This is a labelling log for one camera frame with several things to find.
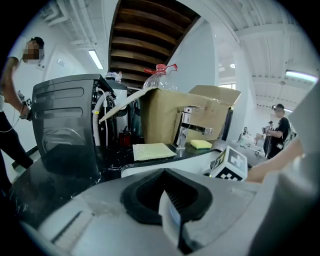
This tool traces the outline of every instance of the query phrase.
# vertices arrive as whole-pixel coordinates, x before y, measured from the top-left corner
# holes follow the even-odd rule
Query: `white ceiling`
[[[286,77],[286,70],[318,76],[320,69],[319,56],[298,22],[273,0],[210,1],[240,40],[257,105],[271,107],[282,103],[294,109],[312,84]],[[223,83],[235,76],[229,67],[234,61],[233,49],[223,38],[218,40],[218,53],[219,62],[226,69],[219,73]]]

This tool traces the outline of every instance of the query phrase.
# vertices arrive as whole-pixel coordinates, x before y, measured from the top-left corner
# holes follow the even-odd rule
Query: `dark gray appliance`
[[[100,74],[59,77],[36,84],[32,92],[32,124],[41,156],[59,144],[94,146],[92,110],[96,87],[113,89]]]

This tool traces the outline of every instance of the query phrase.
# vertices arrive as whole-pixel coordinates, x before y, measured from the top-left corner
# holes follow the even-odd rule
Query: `black pants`
[[[0,131],[8,131],[12,128],[4,112],[0,112]],[[12,129],[9,132],[0,132],[0,149],[19,165],[28,169],[34,161],[27,155],[19,141],[17,132]],[[11,188],[8,179],[5,161],[0,150],[0,189],[7,193]]]
[[[280,151],[281,151],[281,149],[278,148],[277,146],[270,147],[267,158],[271,159],[271,158],[275,157]]]

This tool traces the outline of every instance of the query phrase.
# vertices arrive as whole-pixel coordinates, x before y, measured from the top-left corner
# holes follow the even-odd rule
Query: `yellow sponge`
[[[200,139],[192,139],[190,141],[190,144],[194,146],[197,150],[211,149],[212,147],[212,144],[210,142]]]

